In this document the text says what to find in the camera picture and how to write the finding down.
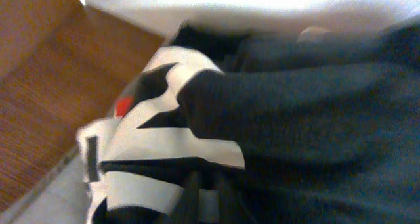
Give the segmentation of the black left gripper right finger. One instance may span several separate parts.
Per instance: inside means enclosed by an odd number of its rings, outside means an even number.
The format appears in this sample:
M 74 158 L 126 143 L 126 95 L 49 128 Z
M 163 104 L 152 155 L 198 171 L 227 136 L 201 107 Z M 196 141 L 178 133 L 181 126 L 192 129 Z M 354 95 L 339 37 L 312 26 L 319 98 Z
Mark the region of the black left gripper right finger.
M 219 193 L 220 224 L 257 224 L 238 191 L 230 180 L 221 174 L 216 175 L 216 188 Z

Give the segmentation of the red folded garment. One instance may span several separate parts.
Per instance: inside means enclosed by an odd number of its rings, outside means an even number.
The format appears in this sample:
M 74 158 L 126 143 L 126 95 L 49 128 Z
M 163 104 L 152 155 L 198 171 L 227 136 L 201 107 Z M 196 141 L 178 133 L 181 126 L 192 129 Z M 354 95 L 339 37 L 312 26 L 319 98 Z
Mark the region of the red folded garment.
M 117 99 L 114 107 L 114 116 L 117 118 L 124 117 L 130 111 L 133 101 L 133 96 L 125 96 Z

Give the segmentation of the black Nike t-shirt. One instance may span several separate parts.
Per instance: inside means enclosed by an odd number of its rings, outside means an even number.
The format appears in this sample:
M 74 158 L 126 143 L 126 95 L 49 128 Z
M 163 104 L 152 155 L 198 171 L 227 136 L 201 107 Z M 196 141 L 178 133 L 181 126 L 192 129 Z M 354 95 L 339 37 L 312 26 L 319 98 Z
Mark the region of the black Nike t-shirt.
M 219 223 L 217 174 L 258 223 L 419 222 L 418 19 L 362 35 L 185 25 L 125 96 L 124 117 L 77 133 L 87 223 L 171 223 L 194 171 L 199 223 Z

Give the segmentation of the grey-green folded garment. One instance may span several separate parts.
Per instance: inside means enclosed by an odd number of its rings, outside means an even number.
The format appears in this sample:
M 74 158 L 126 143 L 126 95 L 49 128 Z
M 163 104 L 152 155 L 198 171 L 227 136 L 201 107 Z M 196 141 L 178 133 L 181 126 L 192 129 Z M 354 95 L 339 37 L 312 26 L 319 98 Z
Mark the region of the grey-green folded garment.
M 75 146 L 32 190 L 1 214 L 1 222 L 84 223 L 89 199 Z

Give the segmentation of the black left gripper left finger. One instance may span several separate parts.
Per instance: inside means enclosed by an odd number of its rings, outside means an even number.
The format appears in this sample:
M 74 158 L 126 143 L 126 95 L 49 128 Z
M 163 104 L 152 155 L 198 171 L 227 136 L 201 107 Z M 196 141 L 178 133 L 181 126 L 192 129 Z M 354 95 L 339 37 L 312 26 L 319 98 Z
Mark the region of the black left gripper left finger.
M 200 173 L 194 171 L 186 179 L 184 191 L 171 213 L 171 223 L 198 224 L 200 222 L 200 187 Z

